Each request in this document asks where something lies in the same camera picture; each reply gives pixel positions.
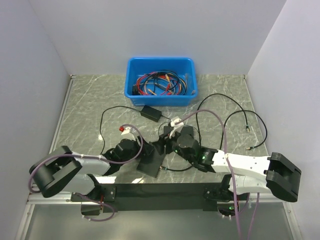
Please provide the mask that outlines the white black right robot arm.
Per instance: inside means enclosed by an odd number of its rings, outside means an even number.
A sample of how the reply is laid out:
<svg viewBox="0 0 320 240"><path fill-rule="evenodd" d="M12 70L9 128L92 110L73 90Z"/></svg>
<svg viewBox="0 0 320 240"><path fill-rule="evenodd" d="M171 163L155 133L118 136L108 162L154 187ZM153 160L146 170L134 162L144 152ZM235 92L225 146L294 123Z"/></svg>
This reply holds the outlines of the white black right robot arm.
<svg viewBox="0 0 320 240"><path fill-rule="evenodd" d="M302 171L283 154L247 156L225 153L222 150L201 146L190 134L170 137L162 134L153 142L160 154L178 154L189 164L204 173L222 173L224 177L215 190L206 189L206 198L229 202L250 193L271 193L279 200L298 201Z"/></svg>

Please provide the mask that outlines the black network switch with ports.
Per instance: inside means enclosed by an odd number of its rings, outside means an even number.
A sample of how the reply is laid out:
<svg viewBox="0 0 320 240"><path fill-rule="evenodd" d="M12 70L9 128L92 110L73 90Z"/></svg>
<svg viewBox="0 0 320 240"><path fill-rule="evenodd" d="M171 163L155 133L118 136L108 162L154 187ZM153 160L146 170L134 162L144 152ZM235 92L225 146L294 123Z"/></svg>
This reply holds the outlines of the black network switch with ports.
<svg viewBox="0 0 320 240"><path fill-rule="evenodd" d="M169 136L172 130L172 127L165 125L163 127L163 133L161 133L159 136ZM191 137L194 137L194 128L192 126L183 126L180 131L176 131L174 133L172 139L177 140L182 135L190 135Z"/></svg>

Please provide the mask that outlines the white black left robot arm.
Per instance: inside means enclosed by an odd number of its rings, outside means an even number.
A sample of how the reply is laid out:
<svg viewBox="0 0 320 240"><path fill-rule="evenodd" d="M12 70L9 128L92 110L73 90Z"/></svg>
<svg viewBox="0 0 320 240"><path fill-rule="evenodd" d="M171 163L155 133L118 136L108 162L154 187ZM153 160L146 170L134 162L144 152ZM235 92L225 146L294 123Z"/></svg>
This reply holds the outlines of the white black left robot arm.
<svg viewBox="0 0 320 240"><path fill-rule="evenodd" d="M110 176L125 164L152 159L156 150L151 142L141 137L124 138L114 148L101 155L81 155L61 146L29 169L29 183L35 183L40 193L50 198L62 191L82 194L89 201L100 197L101 189L95 176Z"/></svg>

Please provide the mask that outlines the black patch cable teal plug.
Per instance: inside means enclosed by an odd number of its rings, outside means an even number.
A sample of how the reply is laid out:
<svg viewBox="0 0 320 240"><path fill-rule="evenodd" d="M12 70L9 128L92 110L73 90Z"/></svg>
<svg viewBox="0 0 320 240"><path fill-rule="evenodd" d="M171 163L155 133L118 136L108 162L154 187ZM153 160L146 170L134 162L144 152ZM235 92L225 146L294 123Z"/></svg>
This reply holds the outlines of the black patch cable teal plug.
<svg viewBox="0 0 320 240"><path fill-rule="evenodd" d="M199 106L198 106L197 109L199 110L199 109L205 104L205 101L206 101L206 100L208 100L210 97L214 97L214 96L220 96L221 98L222 98L222 97L227 98L227 100L223 100L223 101L222 101L222 102L225 104L225 107L224 107L224 108L225 108L225 112L228 110L227 106L228 106L229 102L233 102L234 104L236 104L236 106L237 106L238 108L240 108L240 112L244 114L245 129L249 132L249 131L250 131L250 127L249 127L249 125L248 125L248 118L247 118L247 114L246 114L244 108L243 108L236 100L234 100L233 98L231 98L231 97L229 97L229 96L227 96L227 95L225 95L225 94L222 94L222 93L213 93L213 94L208 95L207 97L205 97L205 98L201 101L201 103L199 104ZM215 110L217 110L218 108L221 108L221 109L222 109L222 104L221 104L221 103L215 104L215 102L212 101L212 100L209 100L209 102L210 102L210 105L208 105L208 106L213 107ZM171 172L184 172L184 171L187 171L187 170L191 169L192 167L193 167L193 166L190 165L190 166L188 166L187 168L176 170L176 169L167 168L167 167L165 167L165 166L161 166L160 169L161 169L161 170L165 170L165 171L171 171Z"/></svg>

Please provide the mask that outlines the black switch box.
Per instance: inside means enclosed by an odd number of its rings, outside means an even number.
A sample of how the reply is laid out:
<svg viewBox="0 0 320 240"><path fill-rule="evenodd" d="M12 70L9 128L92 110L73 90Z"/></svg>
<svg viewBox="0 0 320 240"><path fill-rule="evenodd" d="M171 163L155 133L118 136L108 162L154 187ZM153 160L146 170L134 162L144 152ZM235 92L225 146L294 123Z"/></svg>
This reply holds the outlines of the black switch box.
<svg viewBox="0 0 320 240"><path fill-rule="evenodd" d="M159 153L156 149L150 153L143 153L136 170L152 178L156 178L160 171L160 167L164 161L166 154Z"/></svg>

